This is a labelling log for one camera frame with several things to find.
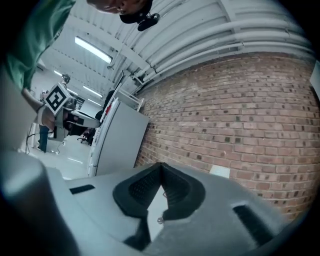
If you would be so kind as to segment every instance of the white panel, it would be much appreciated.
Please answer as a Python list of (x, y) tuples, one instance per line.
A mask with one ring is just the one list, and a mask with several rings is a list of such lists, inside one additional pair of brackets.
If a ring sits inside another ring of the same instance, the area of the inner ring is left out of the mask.
[(320, 99), (320, 62), (316, 61), (312, 76), (310, 78), (310, 83), (312, 84), (318, 99)]
[(89, 100), (85, 100), (80, 109), (81, 112), (84, 112), (93, 118), (100, 110), (102, 110), (102, 107), (90, 102)]
[(230, 169), (227, 167), (219, 166), (219, 165), (213, 165), (210, 170), (210, 174), (221, 176), (221, 177), (229, 179)]

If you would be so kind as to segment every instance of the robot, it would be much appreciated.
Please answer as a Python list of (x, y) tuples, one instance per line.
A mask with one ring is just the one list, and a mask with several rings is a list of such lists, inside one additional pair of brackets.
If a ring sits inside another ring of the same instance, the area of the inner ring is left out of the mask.
[(68, 74), (62, 75), (62, 82), (58, 82), (48, 96), (44, 99), (45, 105), (55, 116), (55, 127), (53, 141), (63, 142), (66, 136), (80, 136), (87, 128), (98, 128), (99, 120), (76, 109), (77, 100), (67, 91), (67, 84), (70, 82)]

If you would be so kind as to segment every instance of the gray plastic surface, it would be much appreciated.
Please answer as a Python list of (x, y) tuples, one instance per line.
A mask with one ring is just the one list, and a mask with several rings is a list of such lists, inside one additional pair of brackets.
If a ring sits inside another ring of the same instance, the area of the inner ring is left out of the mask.
[(16, 152), (1, 153), (0, 161), (3, 197), (53, 255), (141, 255), (104, 232), (83, 211), (59, 171)]
[[(122, 243), (138, 219), (123, 215), (113, 201), (113, 188), (150, 165), (113, 174), (68, 180), (37, 159), (1, 154), (0, 186), (4, 198), (31, 225), (41, 243), (55, 255), (241, 255), (257, 248), (233, 207), (247, 205), (276, 236), (286, 225), (282, 216), (234, 181), (172, 165), (202, 182), (202, 205), (184, 219), (165, 221), (163, 230), (138, 252)], [(69, 188), (95, 188), (72, 195)]]
[[(75, 194), (74, 197), (99, 226), (113, 237), (123, 239), (136, 232), (138, 222), (119, 213), (120, 209), (111, 193), (120, 181), (150, 166), (94, 178), (68, 180), (67, 185), (69, 188), (86, 184), (95, 186), (95, 189)], [(249, 206), (274, 236), (286, 226), (279, 212), (238, 183), (185, 166), (171, 166), (201, 181), (206, 196), (201, 207), (190, 217), (165, 221), (158, 237), (144, 250), (146, 254), (240, 255), (257, 248), (256, 242), (233, 211), (233, 207), (239, 205)]]

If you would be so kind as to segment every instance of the green shirt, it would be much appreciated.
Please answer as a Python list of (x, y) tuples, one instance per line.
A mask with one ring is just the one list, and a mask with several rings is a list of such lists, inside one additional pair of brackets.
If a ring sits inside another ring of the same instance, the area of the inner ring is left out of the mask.
[(59, 36), (76, 0), (40, 0), (34, 7), (12, 48), (4, 67), (13, 83), (30, 89), (42, 53)]

